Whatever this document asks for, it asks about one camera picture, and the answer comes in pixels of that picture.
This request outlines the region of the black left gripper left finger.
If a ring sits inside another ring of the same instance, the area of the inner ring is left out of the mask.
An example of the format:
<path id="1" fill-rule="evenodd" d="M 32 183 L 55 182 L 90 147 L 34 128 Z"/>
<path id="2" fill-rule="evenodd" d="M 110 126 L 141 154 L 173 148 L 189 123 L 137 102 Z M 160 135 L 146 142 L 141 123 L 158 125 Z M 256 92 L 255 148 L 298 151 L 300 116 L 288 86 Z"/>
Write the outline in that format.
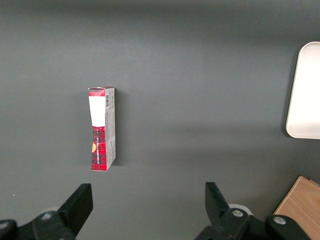
<path id="1" fill-rule="evenodd" d="M 75 240 L 93 210 L 92 185 L 82 183 L 57 209 L 47 210 L 18 226 L 13 219 L 0 221 L 2 240 Z"/>

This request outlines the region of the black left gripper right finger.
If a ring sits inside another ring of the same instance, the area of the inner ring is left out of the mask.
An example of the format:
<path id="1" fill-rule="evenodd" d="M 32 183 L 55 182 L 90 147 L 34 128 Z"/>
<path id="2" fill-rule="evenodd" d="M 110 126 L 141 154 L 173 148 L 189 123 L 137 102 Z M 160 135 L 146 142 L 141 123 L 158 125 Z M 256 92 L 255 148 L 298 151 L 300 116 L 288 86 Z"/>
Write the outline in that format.
<path id="1" fill-rule="evenodd" d="M 268 215 L 264 221 L 239 207 L 230 207 L 215 182 L 205 183 L 205 209 L 211 225 L 198 240 L 309 240 L 292 218 Z"/>

